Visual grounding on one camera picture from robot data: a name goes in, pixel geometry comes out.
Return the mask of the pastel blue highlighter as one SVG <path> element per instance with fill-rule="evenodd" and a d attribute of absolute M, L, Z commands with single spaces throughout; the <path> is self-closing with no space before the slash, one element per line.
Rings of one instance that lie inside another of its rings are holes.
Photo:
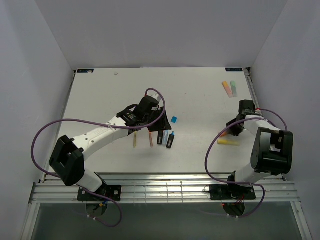
<path fill-rule="evenodd" d="M 166 146 L 167 145 L 167 141 L 168 141 L 168 137 L 169 137 L 169 131 L 165 130 L 163 132 L 163 138 L 162 138 L 162 145 Z"/>

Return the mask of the dark blue highlighter cap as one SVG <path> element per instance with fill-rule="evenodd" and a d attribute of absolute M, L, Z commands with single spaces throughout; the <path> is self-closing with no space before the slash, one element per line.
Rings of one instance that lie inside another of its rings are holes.
<path fill-rule="evenodd" d="M 171 122 L 172 122 L 172 123 L 176 123 L 177 120 L 178 120 L 178 118 L 177 118 L 176 116 L 173 116 L 173 117 L 171 118 Z"/>

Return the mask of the pastel yellow highlighter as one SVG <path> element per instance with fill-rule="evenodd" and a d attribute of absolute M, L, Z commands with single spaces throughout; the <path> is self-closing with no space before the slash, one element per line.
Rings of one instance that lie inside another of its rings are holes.
<path fill-rule="evenodd" d="M 217 143 L 219 145 L 227 145 L 227 146 L 239 146 L 240 143 L 238 141 L 234 141 L 234 140 L 228 140 L 228 139 L 218 139 Z"/>

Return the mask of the black blue-capped highlighter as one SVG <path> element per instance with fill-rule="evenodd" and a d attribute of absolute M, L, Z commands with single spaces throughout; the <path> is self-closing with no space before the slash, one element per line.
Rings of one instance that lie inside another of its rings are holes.
<path fill-rule="evenodd" d="M 168 139 L 167 139 L 167 143 L 166 143 L 166 148 L 167 149 L 171 149 L 172 148 L 174 139 L 175 139 L 175 133 L 174 133 L 174 131 L 172 131 L 172 133 L 168 135 Z"/>

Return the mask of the black orange-capped highlighter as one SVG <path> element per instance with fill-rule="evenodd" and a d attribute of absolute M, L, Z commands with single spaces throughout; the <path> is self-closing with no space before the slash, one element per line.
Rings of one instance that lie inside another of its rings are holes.
<path fill-rule="evenodd" d="M 163 136 L 164 136 L 164 132 L 163 131 L 159 131 L 158 134 L 157 134 L 157 145 L 162 145 Z"/>

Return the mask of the thin yellow highlighter pen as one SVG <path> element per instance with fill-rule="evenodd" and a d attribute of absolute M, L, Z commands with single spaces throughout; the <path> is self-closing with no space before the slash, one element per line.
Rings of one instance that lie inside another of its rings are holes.
<path fill-rule="evenodd" d="M 137 132 L 133 134 L 133 148 L 137 147 Z"/>

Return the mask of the thin orange highlighter pen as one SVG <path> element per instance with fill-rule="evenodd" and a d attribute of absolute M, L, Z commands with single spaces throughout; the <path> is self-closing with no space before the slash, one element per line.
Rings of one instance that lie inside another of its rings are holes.
<path fill-rule="evenodd" d="M 152 136 L 152 133 L 150 131 L 148 133 L 148 136 L 149 136 L 150 147 L 153 148 L 153 146 L 154 146 L 154 144 L 153 144 L 153 136 Z"/>

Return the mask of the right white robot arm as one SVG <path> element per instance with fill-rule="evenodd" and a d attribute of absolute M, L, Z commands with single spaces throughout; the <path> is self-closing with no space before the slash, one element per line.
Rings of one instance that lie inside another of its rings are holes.
<path fill-rule="evenodd" d="M 270 177 L 288 174 L 292 169 L 294 135 L 281 130 L 256 112 L 252 100 L 239 102 L 238 115 L 226 124 L 227 132 L 238 137 L 249 131 L 254 137 L 250 163 L 234 171 L 228 178 L 243 188 L 249 188 L 258 181 Z"/>

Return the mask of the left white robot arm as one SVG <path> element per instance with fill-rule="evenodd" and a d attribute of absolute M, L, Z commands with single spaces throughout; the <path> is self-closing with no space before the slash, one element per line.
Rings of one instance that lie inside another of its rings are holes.
<path fill-rule="evenodd" d="M 106 183 L 85 167 L 85 161 L 107 145 L 138 132 L 147 126 L 150 132 L 170 131 L 166 112 L 160 106 L 159 94 L 146 95 L 138 105 L 130 105 L 119 112 L 105 127 L 69 138 L 61 136 L 49 160 L 50 167 L 67 186 L 77 185 L 99 194 Z"/>

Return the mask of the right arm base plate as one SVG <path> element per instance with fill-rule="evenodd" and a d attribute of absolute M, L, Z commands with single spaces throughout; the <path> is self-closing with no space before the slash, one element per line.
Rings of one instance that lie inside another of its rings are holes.
<path fill-rule="evenodd" d="M 211 200 L 255 200 L 256 194 L 253 187 L 244 187 L 236 184 L 211 184 L 209 185 Z"/>

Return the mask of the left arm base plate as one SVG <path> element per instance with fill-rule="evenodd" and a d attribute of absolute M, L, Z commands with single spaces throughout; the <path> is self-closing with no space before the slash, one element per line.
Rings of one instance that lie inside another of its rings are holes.
<path fill-rule="evenodd" d="M 97 195 L 108 197 L 114 201 L 121 200 L 122 186 L 121 185 L 106 185 L 101 186 L 96 192 Z M 95 196 L 87 193 L 82 188 L 79 188 L 77 200 L 82 202 L 104 201 L 105 199 L 100 196 Z"/>

